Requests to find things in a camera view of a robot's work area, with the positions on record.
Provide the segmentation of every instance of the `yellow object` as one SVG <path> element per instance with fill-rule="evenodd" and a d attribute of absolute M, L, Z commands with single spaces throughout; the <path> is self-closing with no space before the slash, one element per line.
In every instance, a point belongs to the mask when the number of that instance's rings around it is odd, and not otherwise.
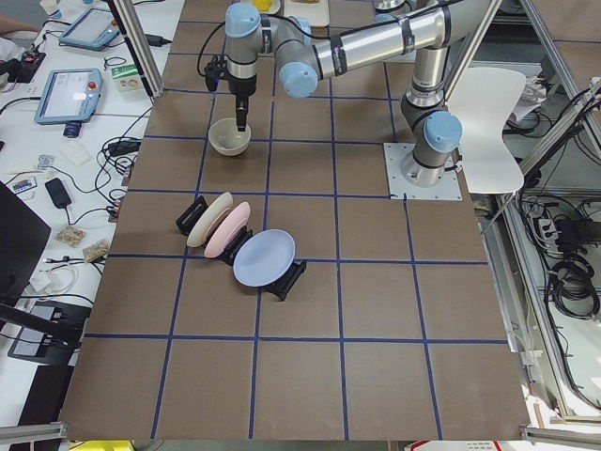
<path fill-rule="evenodd" d="M 102 440 L 75 444 L 77 451 L 134 451 L 129 440 Z"/>
<path fill-rule="evenodd" d="M 253 5 L 261 12 L 271 8 L 271 0 L 253 0 Z"/>

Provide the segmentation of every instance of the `white chair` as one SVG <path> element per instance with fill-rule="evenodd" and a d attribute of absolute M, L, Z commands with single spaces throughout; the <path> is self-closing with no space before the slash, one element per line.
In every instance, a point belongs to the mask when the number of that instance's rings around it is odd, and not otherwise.
<path fill-rule="evenodd" d="M 463 125 L 459 152 L 470 193 L 514 193 L 524 184 L 502 130 L 525 85 L 520 72 L 469 68 L 447 101 L 449 112 Z"/>

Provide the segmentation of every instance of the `small box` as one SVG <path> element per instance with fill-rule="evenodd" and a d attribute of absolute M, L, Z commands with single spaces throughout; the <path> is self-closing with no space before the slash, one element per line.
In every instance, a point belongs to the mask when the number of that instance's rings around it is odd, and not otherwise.
<path fill-rule="evenodd" d="M 135 64 L 113 68 L 111 73 L 119 91 L 132 91 L 144 87 Z"/>

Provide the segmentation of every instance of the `white bowl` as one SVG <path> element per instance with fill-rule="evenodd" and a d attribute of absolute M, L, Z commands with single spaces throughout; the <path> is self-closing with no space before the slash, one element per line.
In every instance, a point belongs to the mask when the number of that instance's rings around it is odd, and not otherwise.
<path fill-rule="evenodd" d="M 240 155 L 251 142 L 251 128 L 247 124 L 246 130 L 239 132 L 233 117 L 220 119 L 208 129 L 208 141 L 222 155 Z"/>

